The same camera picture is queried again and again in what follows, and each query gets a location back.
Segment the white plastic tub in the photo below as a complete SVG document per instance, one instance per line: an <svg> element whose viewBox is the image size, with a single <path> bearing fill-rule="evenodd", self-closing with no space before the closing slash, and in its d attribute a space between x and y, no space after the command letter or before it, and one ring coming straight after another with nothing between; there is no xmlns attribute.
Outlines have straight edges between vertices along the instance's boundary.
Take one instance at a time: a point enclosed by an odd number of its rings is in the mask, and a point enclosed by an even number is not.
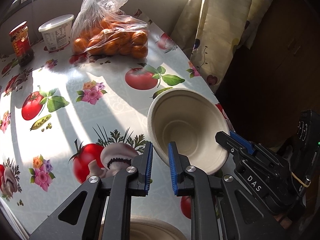
<svg viewBox="0 0 320 240"><path fill-rule="evenodd" d="M70 44L73 14L62 15L39 26L38 31L49 52L58 51Z"/></svg>

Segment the large beige pulp bowl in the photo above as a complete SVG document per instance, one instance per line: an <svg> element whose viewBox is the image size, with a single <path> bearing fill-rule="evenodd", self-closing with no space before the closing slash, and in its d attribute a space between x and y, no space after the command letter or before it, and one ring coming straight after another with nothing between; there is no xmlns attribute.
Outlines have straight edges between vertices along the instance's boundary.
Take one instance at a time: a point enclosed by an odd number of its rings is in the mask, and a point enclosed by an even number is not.
<svg viewBox="0 0 320 240"><path fill-rule="evenodd" d="M193 90L174 88L156 96L148 111L147 127L157 155L166 164L172 141L179 154L207 174L217 172L228 159L228 152L215 140L218 132L229 133L223 114Z"/></svg>

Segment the small beige pulp bowl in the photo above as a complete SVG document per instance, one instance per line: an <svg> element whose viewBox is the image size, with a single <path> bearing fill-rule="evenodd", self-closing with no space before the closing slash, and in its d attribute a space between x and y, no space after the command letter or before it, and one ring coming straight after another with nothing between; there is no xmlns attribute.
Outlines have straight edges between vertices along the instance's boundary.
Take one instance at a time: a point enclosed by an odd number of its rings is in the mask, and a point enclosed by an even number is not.
<svg viewBox="0 0 320 240"><path fill-rule="evenodd" d="M131 216L131 240L186 240L176 227L159 219Z"/></svg>

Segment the red label sauce jar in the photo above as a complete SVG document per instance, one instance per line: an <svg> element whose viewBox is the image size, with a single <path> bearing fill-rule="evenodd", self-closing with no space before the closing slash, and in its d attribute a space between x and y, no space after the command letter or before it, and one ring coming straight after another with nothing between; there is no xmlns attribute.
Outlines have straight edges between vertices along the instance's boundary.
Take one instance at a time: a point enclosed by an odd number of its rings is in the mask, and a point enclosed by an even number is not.
<svg viewBox="0 0 320 240"><path fill-rule="evenodd" d="M34 51L30 45L27 21L22 22L9 33L12 47L21 67L26 66L34 58Z"/></svg>

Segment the fruit pattern tablecloth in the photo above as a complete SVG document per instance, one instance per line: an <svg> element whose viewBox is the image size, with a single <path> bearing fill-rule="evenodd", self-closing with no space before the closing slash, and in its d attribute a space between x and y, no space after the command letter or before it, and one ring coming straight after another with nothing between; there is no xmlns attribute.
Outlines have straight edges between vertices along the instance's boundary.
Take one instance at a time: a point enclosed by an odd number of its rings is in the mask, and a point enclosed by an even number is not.
<svg viewBox="0 0 320 240"><path fill-rule="evenodd" d="M88 175L101 140L138 152L149 139L147 114L155 97L170 89L194 90L217 103L183 51L141 11L149 24L149 54L74 55L70 47L48 52L20 67L1 57L1 213L21 239L29 235Z"/></svg>

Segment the cream patterned curtain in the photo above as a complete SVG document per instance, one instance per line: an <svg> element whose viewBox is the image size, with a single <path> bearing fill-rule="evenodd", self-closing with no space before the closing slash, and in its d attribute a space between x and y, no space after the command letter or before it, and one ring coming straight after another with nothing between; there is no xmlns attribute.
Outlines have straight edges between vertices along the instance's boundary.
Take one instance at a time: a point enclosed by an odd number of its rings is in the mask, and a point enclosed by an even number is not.
<svg viewBox="0 0 320 240"><path fill-rule="evenodd" d="M213 92L235 51L250 48L273 0L188 0L171 33Z"/></svg>

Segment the plastic bag of oranges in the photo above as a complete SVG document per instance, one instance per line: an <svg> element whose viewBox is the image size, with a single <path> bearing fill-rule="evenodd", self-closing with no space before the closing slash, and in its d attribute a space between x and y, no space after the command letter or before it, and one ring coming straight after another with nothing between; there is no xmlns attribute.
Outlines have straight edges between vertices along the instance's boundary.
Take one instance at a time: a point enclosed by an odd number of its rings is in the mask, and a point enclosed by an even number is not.
<svg viewBox="0 0 320 240"><path fill-rule="evenodd" d="M73 54L146 58L148 24L120 10L128 1L83 0L71 29Z"/></svg>

